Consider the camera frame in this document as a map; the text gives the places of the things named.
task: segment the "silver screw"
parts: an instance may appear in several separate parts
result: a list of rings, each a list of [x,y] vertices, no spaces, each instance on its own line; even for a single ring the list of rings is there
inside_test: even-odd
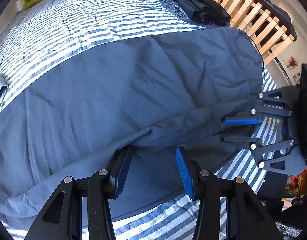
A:
[[[102,170],[99,171],[100,176],[105,176],[107,174],[108,174],[108,171],[106,169],[102,169]]]
[[[245,182],[245,180],[242,177],[236,177],[236,182],[242,184]]]
[[[209,171],[202,170],[202,171],[200,171],[200,175],[206,177],[206,176],[209,175]]]
[[[257,148],[257,145],[255,144],[255,143],[253,143],[252,145],[250,145],[250,149],[251,150],[254,150],[254,149],[256,149]]]
[[[63,179],[63,181],[64,181],[65,183],[70,183],[70,182],[72,182],[72,177],[67,176],[67,177],[65,177],[65,178]]]

